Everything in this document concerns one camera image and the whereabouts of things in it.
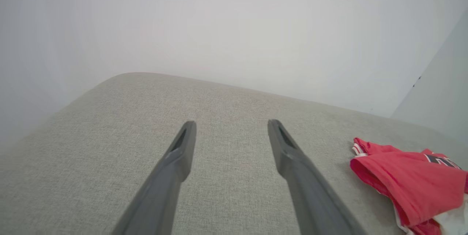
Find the black lettering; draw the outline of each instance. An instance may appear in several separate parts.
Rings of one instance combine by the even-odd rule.
[[[452,162],[448,158],[437,157],[437,156],[433,156],[433,155],[426,155],[426,157],[429,160],[429,162],[431,162],[431,163],[436,163],[436,164],[446,165],[446,166],[449,166],[451,168],[461,169],[458,165],[456,165],[454,162]]]

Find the red shirt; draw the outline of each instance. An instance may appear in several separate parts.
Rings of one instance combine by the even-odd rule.
[[[357,156],[351,160],[351,169],[392,200],[401,225],[417,234],[440,234],[432,217],[462,205],[463,194],[468,193],[468,172],[428,149],[403,152],[359,138],[354,142]]]

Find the white backdrop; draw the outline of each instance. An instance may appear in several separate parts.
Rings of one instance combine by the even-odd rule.
[[[446,146],[442,149],[444,154],[468,162],[467,107],[468,10],[392,118],[424,125],[453,137],[464,148]]]
[[[180,75],[390,117],[468,7],[468,0],[0,2],[0,144],[124,72]],[[21,34],[12,39],[15,31]],[[37,90],[51,97],[39,101],[30,92]]]

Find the white fabric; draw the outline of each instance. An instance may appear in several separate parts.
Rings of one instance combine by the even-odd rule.
[[[463,197],[461,207],[436,215],[434,220],[439,223],[443,235],[468,234],[468,194]]]
[[[362,150],[362,148],[358,145],[358,144],[354,144],[354,146],[352,147],[354,153],[356,153],[356,156],[355,157],[360,157],[360,156],[368,156],[368,154],[366,152],[364,152]]]
[[[393,210],[395,210],[395,221],[398,228],[402,229],[407,235],[414,235],[414,232],[412,230],[401,225],[400,215],[398,214],[398,211],[396,211],[395,206],[393,206]]]

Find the gray fabric sofa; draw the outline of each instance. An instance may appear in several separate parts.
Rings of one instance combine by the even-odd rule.
[[[401,231],[390,200],[351,171],[353,138],[404,151],[457,145],[434,130],[366,113],[128,73],[85,93],[0,157],[0,233],[111,231],[187,120],[197,122],[197,142],[173,233],[299,233],[269,143],[271,118],[283,123],[369,234]]]

